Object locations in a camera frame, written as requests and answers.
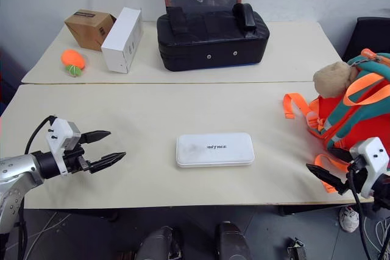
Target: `black bag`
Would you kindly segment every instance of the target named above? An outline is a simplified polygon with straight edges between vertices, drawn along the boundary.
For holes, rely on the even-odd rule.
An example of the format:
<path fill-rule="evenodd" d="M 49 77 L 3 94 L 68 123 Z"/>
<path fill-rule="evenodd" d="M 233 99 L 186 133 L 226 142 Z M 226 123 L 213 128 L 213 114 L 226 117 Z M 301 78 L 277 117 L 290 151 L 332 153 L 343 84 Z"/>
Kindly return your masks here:
<path fill-rule="evenodd" d="M 157 20 L 158 48 L 171 71 L 260 62 L 269 31 L 249 4 L 233 10 L 183 13 L 168 7 Z"/>

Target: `beige plush toy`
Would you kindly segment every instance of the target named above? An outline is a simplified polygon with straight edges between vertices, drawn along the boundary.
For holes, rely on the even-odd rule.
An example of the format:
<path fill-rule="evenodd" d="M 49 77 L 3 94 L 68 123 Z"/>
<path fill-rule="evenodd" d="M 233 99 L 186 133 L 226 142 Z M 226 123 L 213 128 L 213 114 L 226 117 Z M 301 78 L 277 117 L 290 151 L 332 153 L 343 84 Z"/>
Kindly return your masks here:
<path fill-rule="evenodd" d="M 318 70 L 314 76 L 314 87 L 324 98 L 340 96 L 358 76 L 358 70 L 338 61 Z"/>

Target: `white sneaker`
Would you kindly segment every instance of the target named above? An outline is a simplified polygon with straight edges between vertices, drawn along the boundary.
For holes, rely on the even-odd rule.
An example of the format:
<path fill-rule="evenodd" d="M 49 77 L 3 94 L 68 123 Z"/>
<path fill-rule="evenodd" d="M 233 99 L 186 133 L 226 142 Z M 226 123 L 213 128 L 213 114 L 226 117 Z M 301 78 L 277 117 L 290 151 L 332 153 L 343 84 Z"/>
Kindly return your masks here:
<path fill-rule="evenodd" d="M 339 223 L 344 231 L 353 233 L 359 226 L 359 214 L 349 206 L 343 207 L 340 209 Z"/>

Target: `gray floor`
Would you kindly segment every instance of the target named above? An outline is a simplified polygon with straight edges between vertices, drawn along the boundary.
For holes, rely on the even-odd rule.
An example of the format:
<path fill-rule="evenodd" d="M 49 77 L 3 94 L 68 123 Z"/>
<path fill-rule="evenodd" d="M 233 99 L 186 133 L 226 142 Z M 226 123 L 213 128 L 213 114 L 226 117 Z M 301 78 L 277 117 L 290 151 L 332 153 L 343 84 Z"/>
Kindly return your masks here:
<path fill-rule="evenodd" d="M 39 232 L 52 215 L 52 211 L 27 209 L 29 235 Z M 58 213 L 50 226 L 66 215 Z M 337 216 L 338 209 L 326 209 L 282 217 L 274 206 L 121 209 L 115 222 L 72 214 L 61 225 L 42 234 L 29 260 L 113 259 L 116 251 L 136 250 L 148 233 L 163 225 L 182 229 L 186 260 L 212 260 L 215 226 L 224 220 L 244 231 L 256 260 L 288 259 L 286 245 L 295 237 L 305 243 L 309 260 L 365 259 L 359 232 L 343 232 Z M 372 238 L 374 224 L 367 221 Z M 29 239 L 29 246 L 35 238 Z M 8 247 L 16 241 L 17 233 L 13 231 Z M 374 249 L 369 248 L 376 259 Z M 6 259 L 16 259 L 16 247 L 7 251 Z"/>

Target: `table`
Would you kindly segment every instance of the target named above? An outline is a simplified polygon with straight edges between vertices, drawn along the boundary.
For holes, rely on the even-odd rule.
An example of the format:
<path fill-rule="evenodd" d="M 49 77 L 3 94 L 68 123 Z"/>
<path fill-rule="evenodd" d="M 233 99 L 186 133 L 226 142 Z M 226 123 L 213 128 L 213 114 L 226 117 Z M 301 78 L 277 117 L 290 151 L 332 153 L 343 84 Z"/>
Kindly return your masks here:
<path fill-rule="evenodd" d="M 112 132 L 86 145 L 89 160 L 127 152 L 96 174 L 47 180 L 26 195 L 26 208 L 353 202 L 350 193 L 326 193 L 306 169 L 322 146 L 307 132 L 303 117 L 284 118 L 282 99 L 288 92 L 308 100 L 316 96 L 311 82 L 22 85 L 2 115 L 0 155 L 23 153 L 30 134 L 49 114 L 75 122 L 82 132 Z M 176 137 L 220 132 L 248 132 L 253 164 L 176 166 Z M 37 135 L 32 152 L 48 151 L 45 134 Z"/>
<path fill-rule="evenodd" d="M 260 64 L 229 68 L 171 72 L 158 52 L 155 23 L 144 23 L 143 36 L 128 74 L 110 72 L 101 52 L 82 49 L 67 27 L 63 27 L 23 83 L 235 83 L 309 82 L 313 74 L 340 57 L 314 22 L 270 22 L 271 32 Z M 75 49 L 87 60 L 82 76 L 71 77 L 60 56 Z"/>

